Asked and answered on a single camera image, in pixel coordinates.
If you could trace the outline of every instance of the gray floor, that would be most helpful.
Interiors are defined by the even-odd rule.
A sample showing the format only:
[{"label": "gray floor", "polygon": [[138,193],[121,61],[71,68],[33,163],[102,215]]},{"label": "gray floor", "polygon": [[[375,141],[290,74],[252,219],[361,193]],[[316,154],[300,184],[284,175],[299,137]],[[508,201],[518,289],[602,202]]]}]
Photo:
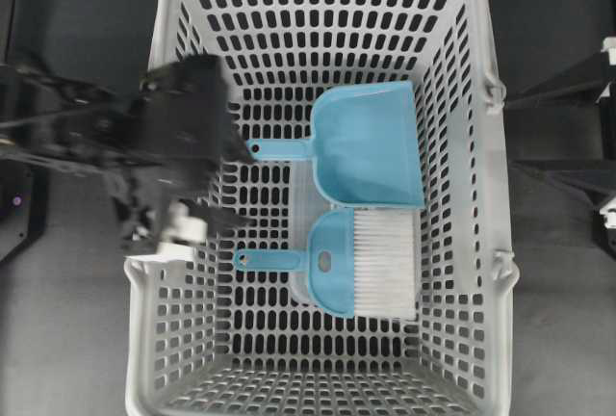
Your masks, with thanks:
[{"label": "gray floor", "polygon": [[[155,0],[17,5],[13,52],[31,48],[66,75],[135,87]],[[512,92],[613,34],[608,0],[491,0],[491,7],[501,76]],[[570,126],[564,137],[557,119]],[[505,124],[511,158],[601,155],[592,106],[510,113]],[[616,261],[592,247],[582,203],[519,172],[509,178],[522,270],[511,414],[611,416]],[[128,283],[102,185],[53,175],[44,236],[0,267],[0,414],[125,414],[127,331]]]}]

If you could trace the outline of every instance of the black machine part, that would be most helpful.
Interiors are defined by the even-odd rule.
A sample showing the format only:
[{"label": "black machine part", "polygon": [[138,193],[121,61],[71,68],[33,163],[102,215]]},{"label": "black machine part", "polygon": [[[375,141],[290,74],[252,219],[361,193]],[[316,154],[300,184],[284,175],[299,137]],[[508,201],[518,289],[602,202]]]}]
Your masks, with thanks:
[{"label": "black machine part", "polygon": [[508,98],[505,110],[541,109],[563,101],[592,100],[600,111],[603,157],[584,160],[509,161],[509,166],[549,183],[586,203],[593,212],[595,244],[616,258],[616,38],[584,61],[523,93]]},{"label": "black machine part", "polygon": [[0,157],[102,174],[123,250],[152,253],[176,201],[189,203],[211,235],[249,222],[207,202],[222,159],[253,162],[226,106],[214,56],[151,70],[139,91],[119,95],[55,76],[30,55],[0,65]]}]

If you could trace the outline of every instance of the handle hole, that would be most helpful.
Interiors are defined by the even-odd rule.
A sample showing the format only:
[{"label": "handle hole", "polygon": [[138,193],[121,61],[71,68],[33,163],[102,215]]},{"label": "handle hole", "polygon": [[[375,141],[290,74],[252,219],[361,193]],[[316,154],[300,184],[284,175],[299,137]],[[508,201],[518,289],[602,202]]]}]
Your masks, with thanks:
[{"label": "handle hole", "polygon": [[331,270],[331,254],[327,250],[319,254],[319,270],[324,273]]}]

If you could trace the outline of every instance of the basket handle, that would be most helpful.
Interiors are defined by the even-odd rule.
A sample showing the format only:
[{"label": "basket handle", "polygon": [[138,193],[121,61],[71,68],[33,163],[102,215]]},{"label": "basket handle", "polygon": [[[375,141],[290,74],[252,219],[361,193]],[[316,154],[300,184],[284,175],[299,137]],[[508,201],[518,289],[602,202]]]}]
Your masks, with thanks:
[{"label": "basket handle", "polygon": [[495,279],[501,294],[509,293],[520,279],[520,269],[513,261],[513,252],[497,250],[495,252]]}]

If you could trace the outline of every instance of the dustpan handle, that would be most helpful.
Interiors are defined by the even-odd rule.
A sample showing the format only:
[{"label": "dustpan handle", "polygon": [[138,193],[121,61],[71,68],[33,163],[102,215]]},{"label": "dustpan handle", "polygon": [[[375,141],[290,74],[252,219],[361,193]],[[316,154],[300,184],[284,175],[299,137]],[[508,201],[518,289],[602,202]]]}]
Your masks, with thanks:
[{"label": "dustpan handle", "polygon": [[313,157],[310,140],[250,140],[246,145],[260,161],[306,161]]}]

